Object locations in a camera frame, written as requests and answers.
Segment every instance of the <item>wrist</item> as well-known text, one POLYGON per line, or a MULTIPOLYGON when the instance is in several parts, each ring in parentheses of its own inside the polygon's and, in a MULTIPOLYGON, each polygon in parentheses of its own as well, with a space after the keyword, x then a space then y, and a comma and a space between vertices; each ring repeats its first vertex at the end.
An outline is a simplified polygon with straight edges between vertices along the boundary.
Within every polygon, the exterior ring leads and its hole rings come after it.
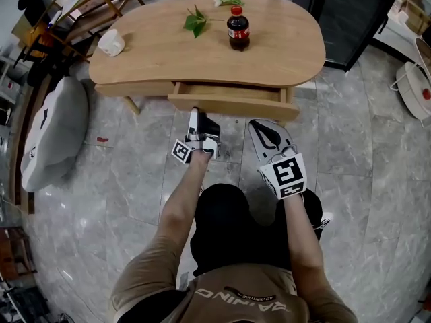
POLYGON ((298 205, 304 206, 304 201, 302 200, 302 197, 299 194, 288 196, 283 199, 283 202, 284 202, 285 208, 297 207, 298 205))
POLYGON ((206 171, 208 167, 208 161, 193 159, 190 161, 189 168, 196 169, 199 171, 206 171))

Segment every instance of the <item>bottle label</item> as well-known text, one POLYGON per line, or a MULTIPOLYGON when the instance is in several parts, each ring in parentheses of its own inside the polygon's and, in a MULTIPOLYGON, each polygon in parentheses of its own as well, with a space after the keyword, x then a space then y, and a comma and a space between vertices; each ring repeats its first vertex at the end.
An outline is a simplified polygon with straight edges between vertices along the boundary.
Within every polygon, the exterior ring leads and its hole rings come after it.
POLYGON ((243 30, 232 30, 228 28, 229 37, 232 38, 245 38, 248 37, 250 34, 250 29, 243 29, 243 30))

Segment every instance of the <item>hand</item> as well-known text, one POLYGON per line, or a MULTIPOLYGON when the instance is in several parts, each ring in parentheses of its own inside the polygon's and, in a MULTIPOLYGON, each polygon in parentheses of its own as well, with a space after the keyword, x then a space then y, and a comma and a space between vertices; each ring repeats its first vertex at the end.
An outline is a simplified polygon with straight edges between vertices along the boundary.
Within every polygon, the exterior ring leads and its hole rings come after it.
POLYGON ((207 167, 212 156, 213 155, 210 153, 205 153, 201 149, 197 149, 191 153, 190 165, 198 164, 207 167))

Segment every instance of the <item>white paper cup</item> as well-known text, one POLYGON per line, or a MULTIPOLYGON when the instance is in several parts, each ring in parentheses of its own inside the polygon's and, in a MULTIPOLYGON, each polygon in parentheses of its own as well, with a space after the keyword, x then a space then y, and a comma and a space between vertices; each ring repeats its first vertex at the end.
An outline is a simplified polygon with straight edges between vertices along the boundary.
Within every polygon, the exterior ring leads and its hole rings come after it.
POLYGON ((99 39, 99 43, 97 44, 97 46, 110 57, 117 56, 123 51, 125 45, 126 43, 123 37, 120 36, 116 29, 107 31, 107 33, 99 39))
POLYGON ((404 11, 400 11, 398 13, 398 22, 400 22, 401 24, 405 24, 408 19, 409 15, 406 14, 404 11))

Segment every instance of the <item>black shorts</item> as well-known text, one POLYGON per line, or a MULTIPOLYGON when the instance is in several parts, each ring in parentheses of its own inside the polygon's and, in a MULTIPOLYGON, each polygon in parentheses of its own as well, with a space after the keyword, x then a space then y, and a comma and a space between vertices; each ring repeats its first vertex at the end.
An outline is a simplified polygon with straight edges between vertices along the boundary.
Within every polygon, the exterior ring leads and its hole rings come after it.
MULTIPOLYGON (((313 226, 322 219, 322 204, 310 190, 303 194, 308 218, 313 226)), ((283 201, 277 203, 275 220, 259 225, 251 216, 241 189, 216 184, 205 190, 197 202, 196 232, 191 253, 197 263, 197 277, 213 269, 238 263, 270 264, 290 270, 288 232, 283 201)), ((320 239, 322 229, 315 230, 320 239)))

